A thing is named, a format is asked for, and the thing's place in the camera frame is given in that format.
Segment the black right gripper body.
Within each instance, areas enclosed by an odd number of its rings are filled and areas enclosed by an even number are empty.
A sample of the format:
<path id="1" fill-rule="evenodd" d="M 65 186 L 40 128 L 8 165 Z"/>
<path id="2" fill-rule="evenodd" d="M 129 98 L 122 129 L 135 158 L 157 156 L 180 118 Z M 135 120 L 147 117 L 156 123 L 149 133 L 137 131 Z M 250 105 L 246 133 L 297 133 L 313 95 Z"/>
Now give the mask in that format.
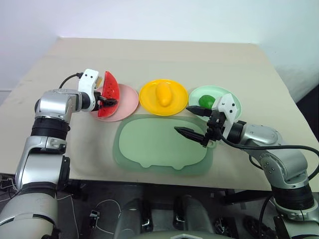
<path id="1" fill-rule="evenodd" d="M 226 121 L 226 116 L 223 112 L 213 110 L 207 122 L 207 130 L 203 138 L 203 146 L 207 147 L 210 140 L 219 141 L 222 136 L 222 128 Z"/>

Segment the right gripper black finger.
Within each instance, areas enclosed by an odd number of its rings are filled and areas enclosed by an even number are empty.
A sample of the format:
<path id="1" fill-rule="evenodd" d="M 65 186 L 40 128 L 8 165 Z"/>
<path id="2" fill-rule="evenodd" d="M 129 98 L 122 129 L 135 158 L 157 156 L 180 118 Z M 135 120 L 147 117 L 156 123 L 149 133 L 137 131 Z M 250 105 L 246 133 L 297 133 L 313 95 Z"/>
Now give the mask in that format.
<path id="1" fill-rule="evenodd" d="M 194 130 L 187 128 L 187 127 L 175 126 L 174 129 L 179 134 L 181 134 L 183 137 L 190 139 L 192 141 L 198 142 L 203 147 L 207 147 L 207 145 L 204 144 L 204 135 L 203 134 L 199 134 L 199 133 L 195 132 Z"/>
<path id="2" fill-rule="evenodd" d="M 201 106 L 188 106 L 186 109 L 194 115 L 201 117 L 210 117 L 212 110 L 201 107 Z"/>

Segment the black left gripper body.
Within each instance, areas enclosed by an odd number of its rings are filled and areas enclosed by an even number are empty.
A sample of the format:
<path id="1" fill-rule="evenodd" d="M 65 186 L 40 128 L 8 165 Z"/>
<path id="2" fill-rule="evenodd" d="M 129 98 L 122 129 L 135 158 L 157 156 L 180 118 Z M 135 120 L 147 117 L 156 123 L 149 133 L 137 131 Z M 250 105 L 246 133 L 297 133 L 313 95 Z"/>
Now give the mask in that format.
<path id="1" fill-rule="evenodd" d="M 100 107 L 102 107 L 104 105 L 105 98 L 98 91 L 94 92 L 94 97 L 95 97 L 95 107 L 94 107 L 94 109 L 98 110 Z"/>

